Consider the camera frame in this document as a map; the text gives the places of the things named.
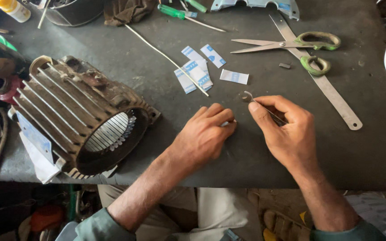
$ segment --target workbench surface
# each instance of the workbench surface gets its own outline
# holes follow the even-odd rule
[[[203,1],[208,8],[212,1]],[[132,183],[168,147],[184,124],[201,107],[214,102],[231,108],[238,121],[218,160],[185,179],[180,185],[197,187],[296,188],[287,170],[271,155],[263,134],[238,93],[254,96],[282,95],[315,115],[317,151],[321,167],[338,189],[386,190],[386,72],[383,66],[386,33],[371,0],[297,0],[300,21],[289,20],[292,31],[324,31],[339,36],[342,46],[334,51],[308,50],[332,63],[326,74],[363,123],[348,128],[300,62],[288,51],[270,50],[248,54],[231,51],[251,47],[231,39],[282,41],[267,8],[233,7],[198,14],[197,19],[228,30],[217,32],[187,20],[154,12],[131,27],[179,65],[188,59],[181,53],[190,46],[198,53],[209,44],[227,63],[218,69],[208,63],[214,86],[206,97],[200,90],[185,94],[167,59],[152,50],[125,27],[108,27],[100,16],[82,27],[59,27],[41,16],[20,24],[8,16],[0,27],[13,30],[8,36],[19,52],[33,60],[41,55],[55,59],[72,55],[91,63],[107,77],[125,83],[153,107],[161,118],[146,132],[140,144],[121,162],[111,178],[101,175],[75,180],[59,174],[53,183]],[[279,67],[291,63],[291,69]],[[222,69],[249,74],[248,85],[219,79]],[[0,181],[37,182],[34,167],[11,124],[0,165]]]

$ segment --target forearm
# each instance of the forearm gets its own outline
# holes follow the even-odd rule
[[[158,201],[181,181],[186,173],[180,161],[165,150],[146,171],[108,208],[110,216],[134,233]]]
[[[294,171],[306,204],[318,230],[338,232],[354,228],[360,217],[348,201],[326,180],[322,171]]]

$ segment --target man's right hand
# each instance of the man's right hand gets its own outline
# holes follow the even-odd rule
[[[274,106],[288,120],[288,124],[279,127],[262,105],[256,102],[248,105],[274,157],[293,176],[318,171],[314,116],[282,96],[261,96],[255,100],[264,106]]]

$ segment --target screwdriver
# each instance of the screwdriver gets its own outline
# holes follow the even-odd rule
[[[184,12],[181,12],[179,10],[176,10],[175,8],[171,8],[169,6],[166,6],[166,5],[163,5],[163,4],[159,4],[157,6],[158,10],[161,11],[162,13],[164,14],[168,14],[169,16],[171,17],[176,17],[176,18],[179,18],[179,19],[188,19],[192,22],[195,22],[197,24],[200,24],[200,25],[203,25],[205,27],[208,27],[208,28],[212,28],[214,30],[217,30],[217,31],[220,31],[220,32],[225,32],[225,30],[222,30],[222,29],[219,29],[219,28],[216,28],[216,27],[212,27],[212,26],[209,26],[209,25],[206,25],[204,23],[201,23],[199,21],[196,21],[192,18],[189,18],[189,17],[186,17],[185,13]]]

